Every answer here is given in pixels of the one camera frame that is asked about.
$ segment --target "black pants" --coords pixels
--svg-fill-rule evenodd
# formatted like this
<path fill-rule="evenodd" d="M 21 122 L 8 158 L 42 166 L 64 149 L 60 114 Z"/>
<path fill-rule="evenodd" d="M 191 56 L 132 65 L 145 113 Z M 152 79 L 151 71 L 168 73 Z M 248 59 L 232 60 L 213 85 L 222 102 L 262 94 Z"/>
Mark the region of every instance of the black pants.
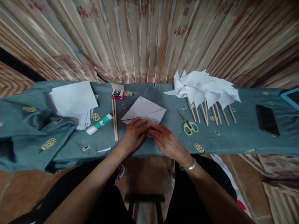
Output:
<path fill-rule="evenodd" d="M 193 155 L 193 157 L 234 200 L 237 199 L 236 192 L 231 185 L 230 179 L 216 162 L 199 155 Z M 43 223 L 101 161 L 102 160 L 95 160 L 83 164 L 61 177 L 47 194 L 41 206 L 36 223 Z M 193 182 L 185 172 L 179 169 L 178 163 L 176 163 L 175 166 L 175 173 L 175 186 L 165 223 L 189 223 L 193 221 L 197 223 L 212 223 L 209 214 L 196 192 Z M 108 180 L 88 219 L 88 223 L 112 223 L 113 221 L 134 223 L 125 207 L 119 189 L 114 186 L 117 174 L 118 170 L 116 170 Z"/>

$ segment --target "small box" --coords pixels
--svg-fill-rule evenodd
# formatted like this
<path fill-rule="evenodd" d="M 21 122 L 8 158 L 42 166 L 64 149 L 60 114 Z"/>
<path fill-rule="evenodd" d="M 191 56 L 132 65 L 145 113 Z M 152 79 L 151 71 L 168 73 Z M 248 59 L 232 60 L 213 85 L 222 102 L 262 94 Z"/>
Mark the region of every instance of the small box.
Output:
<path fill-rule="evenodd" d="M 111 83 L 112 86 L 112 93 L 111 97 L 112 99 L 117 99 L 117 100 L 123 100 L 125 98 L 125 88 L 123 85 L 118 85 Z"/>

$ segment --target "bamboo skewer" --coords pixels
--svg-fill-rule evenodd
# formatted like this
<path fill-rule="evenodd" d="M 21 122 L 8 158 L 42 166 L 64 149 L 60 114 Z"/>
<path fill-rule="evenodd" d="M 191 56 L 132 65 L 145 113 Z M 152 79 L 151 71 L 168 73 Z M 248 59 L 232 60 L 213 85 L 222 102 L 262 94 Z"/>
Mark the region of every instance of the bamboo skewer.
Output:
<path fill-rule="evenodd" d="M 230 105 L 228 106 L 228 108 L 230 109 L 230 113 L 231 113 L 231 116 L 233 117 L 234 122 L 237 123 L 236 118 L 235 118 L 235 116 L 234 116 L 233 111 L 231 110 Z"/>
<path fill-rule="evenodd" d="M 115 101 L 115 99 L 114 99 L 114 114 L 115 114 L 116 140 L 118 141 L 117 113 L 116 113 L 116 101 Z"/>
<path fill-rule="evenodd" d="M 228 119 L 227 119 L 227 117 L 226 117 L 226 114 L 225 114 L 225 112 L 224 112 L 224 110 L 221 108 L 221 110 L 222 110 L 222 113 L 223 113 L 223 116 L 224 116 L 224 118 L 225 118 L 225 121 L 226 121 L 226 123 L 227 123 L 227 126 L 229 126 L 230 124 L 229 124 L 229 122 L 228 122 Z"/>
<path fill-rule="evenodd" d="M 198 115 L 198 110 L 197 110 L 197 105 L 196 105 L 195 101 L 194 101 L 194 106 L 195 106 L 195 111 L 196 111 L 198 123 L 200 123 L 200 119 L 199 119 L 199 115 Z"/>
<path fill-rule="evenodd" d="M 218 115 L 218 118 L 219 118 L 219 123 L 222 124 L 222 121 L 221 121 L 221 118 L 220 118 L 220 114 L 219 114 L 219 110 L 218 110 L 218 106 L 217 106 L 217 102 L 215 103 L 215 107 L 216 107 L 216 110 L 217 110 L 217 115 Z"/>
<path fill-rule="evenodd" d="M 209 125 L 209 118 L 208 118 L 208 109 L 207 109 L 207 106 L 206 106 L 206 121 Z"/>
<path fill-rule="evenodd" d="M 188 102 L 189 102 L 189 105 L 190 105 L 190 108 L 191 108 L 191 111 L 192 111 L 192 115 L 193 115 L 194 121 L 196 122 L 196 118 L 195 118 L 195 115 L 194 115 L 194 111 L 193 111 L 191 102 L 190 102 L 190 100 L 189 100 L 189 96 L 188 96 L 188 94 L 186 94 L 186 95 L 187 95 L 187 98 L 188 98 Z"/>
<path fill-rule="evenodd" d="M 209 126 L 208 122 L 206 121 L 206 113 L 205 113 L 205 109 L 203 108 L 203 105 L 202 105 L 202 113 L 203 113 L 203 117 L 205 118 L 206 125 Z"/>
<path fill-rule="evenodd" d="M 217 117 L 216 117 L 214 105 L 212 105 L 212 109 L 213 109 L 213 114 L 214 114 L 214 117 L 215 117 L 216 124 L 218 125 L 218 121 L 217 121 Z"/>
<path fill-rule="evenodd" d="M 113 99 L 112 100 L 112 113 L 113 113 L 113 125 L 114 125 L 114 140 L 116 141 L 116 129 L 115 129 L 115 114 L 114 114 L 114 104 Z"/>

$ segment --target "white paper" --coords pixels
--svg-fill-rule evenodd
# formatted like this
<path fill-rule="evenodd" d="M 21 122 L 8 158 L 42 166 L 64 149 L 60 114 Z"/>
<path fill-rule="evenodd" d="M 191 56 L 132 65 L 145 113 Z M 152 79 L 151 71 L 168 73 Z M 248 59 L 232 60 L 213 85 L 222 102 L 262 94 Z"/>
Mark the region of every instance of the white paper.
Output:
<path fill-rule="evenodd" d="M 232 104 L 235 101 L 235 99 L 228 95 L 226 92 L 223 92 L 220 94 L 220 99 L 218 102 L 220 103 L 222 109 L 226 108 L 227 105 Z"/>
<path fill-rule="evenodd" d="M 194 102 L 196 103 L 196 106 L 199 106 L 205 100 L 206 100 L 205 92 L 201 91 L 201 90 L 198 90 L 197 94 L 196 94 L 196 97 L 195 97 L 195 100 L 194 100 Z"/>
<path fill-rule="evenodd" d="M 53 88 L 50 96 L 59 116 L 74 117 L 98 106 L 88 81 Z"/>
<path fill-rule="evenodd" d="M 178 98 L 184 98 L 188 95 L 192 107 L 194 107 L 194 101 L 199 106 L 206 100 L 208 108 L 219 101 L 224 109 L 235 100 L 241 102 L 238 90 L 232 85 L 233 83 L 224 79 L 209 76 L 206 70 L 202 72 L 193 71 L 189 74 L 186 74 L 184 70 L 181 78 L 176 72 L 174 75 L 175 89 L 165 92 L 165 94 Z"/>
<path fill-rule="evenodd" d="M 86 127 L 90 126 L 92 116 L 93 116 L 93 108 L 75 115 L 74 117 L 71 118 L 71 120 L 73 120 L 77 124 L 76 127 L 77 130 L 85 130 Z"/>
<path fill-rule="evenodd" d="M 140 96 L 128 112 L 121 119 L 125 124 L 130 123 L 133 119 L 143 118 L 148 120 L 147 125 L 159 125 L 166 109 Z"/>
<path fill-rule="evenodd" d="M 112 89 L 116 91 L 125 91 L 125 87 L 123 85 L 111 83 Z"/>
<path fill-rule="evenodd" d="M 111 149 L 111 147 L 110 147 L 110 148 L 107 148 L 107 149 L 103 149 L 103 150 L 97 151 L 97 152 L 95 152 L 94 154 L 96 154 L 96 153 L 98 153 L 98 152 L 108 151 L 108 150 L 110 150 L 110 149 Z"/>

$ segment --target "hand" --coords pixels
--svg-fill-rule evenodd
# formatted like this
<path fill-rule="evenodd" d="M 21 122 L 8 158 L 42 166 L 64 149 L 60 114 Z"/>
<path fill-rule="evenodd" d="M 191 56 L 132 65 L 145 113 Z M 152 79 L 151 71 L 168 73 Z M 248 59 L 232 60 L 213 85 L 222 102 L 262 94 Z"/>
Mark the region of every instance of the hand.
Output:
<path fill-rule="evenodd" d="M 120 151 L 126 154 L 126 157 L 133 152 L 142 142 L 149 130 L 148 126 L 143 126 L 147 123 L 144 119 L 134 119 L 127 125 L 125 135 L 122 137 L 118 144 Z"/>
<path fill-rule="evenodd" d="M 192 164 L 193 158 L 190 153 L 182 147 L 167 127 L 152 124 L 148 132 L 153 136 L 159 150 L 168 158 L 174 159 L 182 167 L 188 167 Z"/>

